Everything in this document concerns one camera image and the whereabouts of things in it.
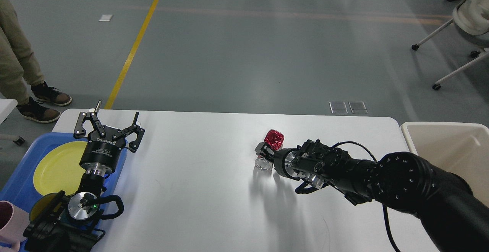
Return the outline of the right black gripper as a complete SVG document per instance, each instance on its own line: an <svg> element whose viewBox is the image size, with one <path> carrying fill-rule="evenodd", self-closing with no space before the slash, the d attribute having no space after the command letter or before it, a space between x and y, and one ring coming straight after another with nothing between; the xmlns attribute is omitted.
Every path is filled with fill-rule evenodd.
<svg viewBox="0 0 489 252"><path fill-rule="evenodd" d="M255 148L258 158L273 161L276 172L289 179L299 179L297 172L291 166L298 150L297 148L282 148L276 151L265 141L258 143Z"/></svg>

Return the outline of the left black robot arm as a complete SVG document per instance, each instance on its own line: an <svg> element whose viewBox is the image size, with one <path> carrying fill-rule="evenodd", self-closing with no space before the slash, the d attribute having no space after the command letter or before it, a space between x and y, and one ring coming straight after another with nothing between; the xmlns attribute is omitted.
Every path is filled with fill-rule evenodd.
<svg viewBox="0 0 489 252"><path fill-rule="evenodd" d="M139 112L127 128L103 125L97 116L100 105L101 101L81 112L73 131L75 139L87 139L79 162L84 170L79 187L72 194L61 190L44 195L35 203L23 233L26 251L89 252L105 236L97 228L99 222L124 212L123 201L105 186L105 180L116 172L124 149L138 150L145 129L138 122Z"/></svg>

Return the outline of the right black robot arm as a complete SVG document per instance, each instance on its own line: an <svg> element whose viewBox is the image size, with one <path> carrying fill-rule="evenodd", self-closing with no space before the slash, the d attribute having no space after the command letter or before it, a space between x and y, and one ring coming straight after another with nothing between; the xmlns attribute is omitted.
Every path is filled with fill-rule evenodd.
<svg viewBox="0 0 489 252"><path fill-rule="evenodd" d="M487 206L475 198L462 177L414 153L388 153L379 161L354 159L339 143L329 147L319 140L279 150L260 142L255 151L270 161L280 176L302 181L297 194L331 186L353 205L372 200L381 203L392 245L387 208L420 219L439 251L488 251Z"/></svg>

